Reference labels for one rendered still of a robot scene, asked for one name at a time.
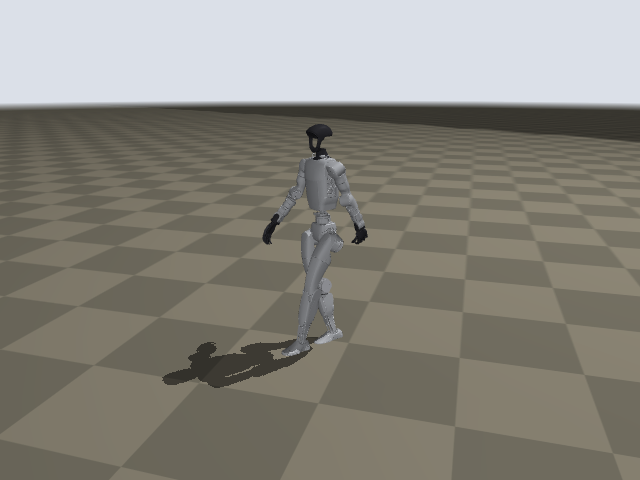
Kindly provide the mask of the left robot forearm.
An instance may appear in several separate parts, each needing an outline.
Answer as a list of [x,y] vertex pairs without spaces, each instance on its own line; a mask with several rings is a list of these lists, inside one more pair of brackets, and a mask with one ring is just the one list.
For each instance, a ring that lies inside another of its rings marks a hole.
[[346,209],[351,216],[351,220],[358,225],[359,229],[361,229],[365,226],[365,223],[363,221],[362,214],[360,214],[360,211],[358,209],[357,202],[352,194],[349,195],[349,202],[351,206],[346,206]]

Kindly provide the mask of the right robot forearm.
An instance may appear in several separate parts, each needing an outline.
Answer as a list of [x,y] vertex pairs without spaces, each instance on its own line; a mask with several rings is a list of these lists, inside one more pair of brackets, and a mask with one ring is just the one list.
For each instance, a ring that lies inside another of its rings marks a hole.
[[279,218],[277,220],[278,223],[283,221],[284,217],[287,216],[287,214],[295,204],[296,204],[296,200],[292,199],[292,197],[288,193],[284,203],[281,205],[278,211],[274,213],[274,215],[279,214]]

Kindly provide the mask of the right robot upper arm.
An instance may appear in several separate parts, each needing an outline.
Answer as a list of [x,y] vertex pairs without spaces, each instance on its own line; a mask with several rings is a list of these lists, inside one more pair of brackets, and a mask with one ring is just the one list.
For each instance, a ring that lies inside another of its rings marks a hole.
[[299,163],[299,172],[296,179],[297,186],[293,186],[289,189],[289,194],[294,200],[301,198],[301,196],[303,195],[304,189],[306,187],[305,177],[304,177],[304,166],[305,166],[306,160],[307,159],[302,159]]

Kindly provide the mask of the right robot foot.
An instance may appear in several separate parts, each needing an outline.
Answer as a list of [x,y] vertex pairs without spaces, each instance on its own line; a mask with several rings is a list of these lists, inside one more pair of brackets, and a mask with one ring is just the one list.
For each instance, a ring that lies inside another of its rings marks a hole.
[[[332,329],[331,329],[332,331]],[[335,330],[334,330],[335,332]],[[335,339],[343,337],[343,333],[339,328],[336,328],[336,333],[330,334],[330,332],[326,331],[322,336],[314,340],[315,344],[324,344],[331,342]]]

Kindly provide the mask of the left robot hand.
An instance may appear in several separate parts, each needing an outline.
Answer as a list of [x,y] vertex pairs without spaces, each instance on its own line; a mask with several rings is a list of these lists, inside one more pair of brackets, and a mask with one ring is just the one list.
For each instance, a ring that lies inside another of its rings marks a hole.
[[[357,232],[356,232],[356,237],[354,238],[354,240],[352,241],[352,243],[355,243],[355,244],[362,243],[362,241],[363,241],[363,240],[365,240],[365,238],[367,238],[367,237],[368,237],[368,235],[367,235],[367,231],[366,231],[366,229],[365,229],[365,226],[364,226],[364,227],[362,227],[361,229],[359,229],[359,228],[358,228],[358,225],[357,225],[356,223],[354,223],[354,227],[355,227],[355,230],[356,230]],[[357,240],[357,242],[356,242],[356,240]]]

